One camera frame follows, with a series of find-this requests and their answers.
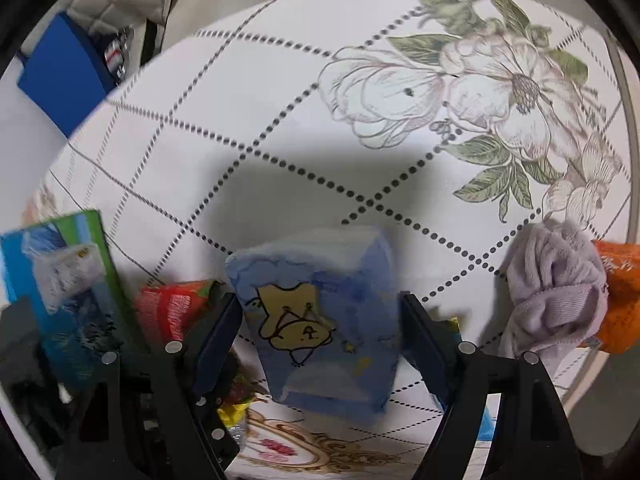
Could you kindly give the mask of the red snack bag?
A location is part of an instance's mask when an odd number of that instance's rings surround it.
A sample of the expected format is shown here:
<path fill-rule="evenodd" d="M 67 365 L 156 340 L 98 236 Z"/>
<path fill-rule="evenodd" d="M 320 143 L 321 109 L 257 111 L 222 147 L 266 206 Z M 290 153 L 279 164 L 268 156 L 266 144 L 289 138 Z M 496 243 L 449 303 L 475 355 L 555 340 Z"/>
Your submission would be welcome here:
<path fill-rule="evenodd" d="M 213 311 L 217 280 L 144 286 L 134 296 L 134 313 L 152 352 L 183 341 L 189 330 Z"/>

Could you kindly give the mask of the long blue snack package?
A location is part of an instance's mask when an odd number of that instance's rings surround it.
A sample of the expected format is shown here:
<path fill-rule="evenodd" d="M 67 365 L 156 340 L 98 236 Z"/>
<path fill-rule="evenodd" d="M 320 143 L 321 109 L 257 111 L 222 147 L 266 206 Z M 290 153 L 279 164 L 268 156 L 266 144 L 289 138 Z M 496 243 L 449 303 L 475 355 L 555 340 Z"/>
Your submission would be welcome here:
<path fill-rule="evenodd" d="M 447 394 L 439 400 L 442 409 L 447 411 L 454 402 L 457 402 L 459 393 L 462 391 L 466 381 L 466 376 L 469 374 L 469 356 L 464 354 L 459 347 L 463 346 L 469 349 L 472 344 L 462 338 L 460 322 L 456 316 L 446 318 L 442 325 L 446 332 L 446 343 L 451 344 L 451 368 L 446 371 Z M 486 444 L 489 444 L 494 438 L 496 428 L 495 421 L 487 406 L 488 396 L 488 393 L 484 394 L 482 417 L 480 418 L 480 426 L 478 426 L 476 438 L 477 442 Z"/>

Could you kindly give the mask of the orange snack bag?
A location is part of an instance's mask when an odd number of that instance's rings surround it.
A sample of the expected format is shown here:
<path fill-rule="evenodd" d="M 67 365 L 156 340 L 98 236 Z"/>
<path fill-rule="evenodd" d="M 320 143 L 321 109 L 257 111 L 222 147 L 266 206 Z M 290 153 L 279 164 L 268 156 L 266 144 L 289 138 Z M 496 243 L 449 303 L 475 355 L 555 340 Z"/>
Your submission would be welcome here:
<path fill-rule="evenodd" d="M 609 354 L 622 354 L 639 343 L 639 246 L 594 242 L 608 282 L 608 310 L 597 333 L 582 343 Z"/>

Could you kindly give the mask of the lilac towel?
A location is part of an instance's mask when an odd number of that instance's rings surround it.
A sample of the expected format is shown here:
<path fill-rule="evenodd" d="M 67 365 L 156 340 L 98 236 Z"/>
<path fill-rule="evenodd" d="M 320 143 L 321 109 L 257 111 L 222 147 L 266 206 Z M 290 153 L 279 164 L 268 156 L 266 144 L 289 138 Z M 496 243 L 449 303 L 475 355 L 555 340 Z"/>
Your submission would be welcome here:
<path fill-rule="evenodd" d="M 500 356 L 534 352 L 549 375 L 595 335 L 608 310 L 602 260 L 570 220 L 537 223 L 514 249 L 506 279 L 513 304 Z"/>

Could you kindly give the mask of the blue bear tissue pack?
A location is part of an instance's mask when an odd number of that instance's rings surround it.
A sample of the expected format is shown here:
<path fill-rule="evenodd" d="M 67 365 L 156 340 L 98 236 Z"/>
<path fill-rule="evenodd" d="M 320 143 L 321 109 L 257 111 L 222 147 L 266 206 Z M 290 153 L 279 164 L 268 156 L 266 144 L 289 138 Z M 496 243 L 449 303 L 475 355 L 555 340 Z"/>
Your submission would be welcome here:
<path fill-rule="evenodd" d="M 375 226 L 298 233 L 224 265 L 273 401 L 370 425 L 400 355 L 396 269 Z"/>

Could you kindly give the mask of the blue green cardboard box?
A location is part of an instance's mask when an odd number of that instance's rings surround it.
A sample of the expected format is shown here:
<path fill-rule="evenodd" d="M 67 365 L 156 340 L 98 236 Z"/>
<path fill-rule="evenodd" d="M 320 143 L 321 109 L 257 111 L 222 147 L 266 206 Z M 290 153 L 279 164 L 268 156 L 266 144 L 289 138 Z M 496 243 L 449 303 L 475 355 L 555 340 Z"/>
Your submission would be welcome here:
<path fill-rule="evenodd" d="M 1 276 L 6 298 L 29 300 L 52 372 L 71 393 L 96 381 L 104 353 L 140 341 L 99 211 L 2 234 Z"/>

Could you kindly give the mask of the floral white tablecloth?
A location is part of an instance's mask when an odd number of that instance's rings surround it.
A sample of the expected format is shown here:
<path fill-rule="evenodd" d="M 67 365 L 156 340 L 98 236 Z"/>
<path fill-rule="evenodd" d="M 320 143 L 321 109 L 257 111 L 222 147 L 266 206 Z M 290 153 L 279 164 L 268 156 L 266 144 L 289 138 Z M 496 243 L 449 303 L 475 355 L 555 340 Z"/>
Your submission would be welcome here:
<path fill-rule="evenodd" d="M 96 104 L 29 214 L 96 210 L 128 295 L 378 226 L 400 287 L 495 352 L 519 232 L 551 217 L 634 234 L 624 63 L 610 34 L 535 0 L 259 0 Z"/>

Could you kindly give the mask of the blue folded mat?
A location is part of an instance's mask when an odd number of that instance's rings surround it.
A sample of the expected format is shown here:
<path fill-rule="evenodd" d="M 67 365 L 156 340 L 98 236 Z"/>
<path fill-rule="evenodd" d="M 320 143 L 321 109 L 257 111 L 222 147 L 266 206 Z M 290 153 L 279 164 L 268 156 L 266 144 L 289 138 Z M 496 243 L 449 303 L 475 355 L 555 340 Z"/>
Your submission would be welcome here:
<path fill-rule="evenodd" d="M 50 21 L 17 85 L 64 136 L 71 136 L 115 88 L 86 32 L 64 13 Z"/>

